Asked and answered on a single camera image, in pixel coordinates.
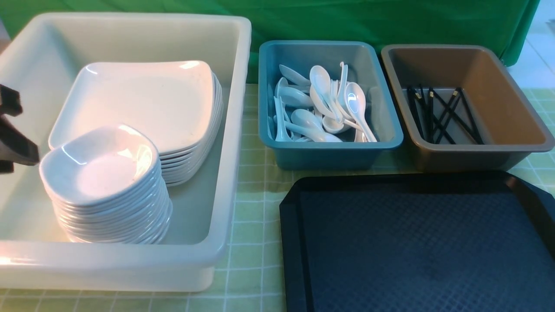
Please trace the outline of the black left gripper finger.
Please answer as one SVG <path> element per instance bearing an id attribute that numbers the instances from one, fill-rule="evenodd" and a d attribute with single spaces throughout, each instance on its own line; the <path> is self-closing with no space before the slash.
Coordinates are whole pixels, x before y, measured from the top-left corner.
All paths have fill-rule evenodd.
<path id="1" fill-rule="evenodd" d="M 6 117 L 0 118 L 0 160 L 35 166 L 40 162 L 38 146 L 19 132 Z"/>
<path id="2" fill-rule="evenodd" d="M 0 85 L 0 114 L 16 117 L 23 112 L 19 91 Z"/>

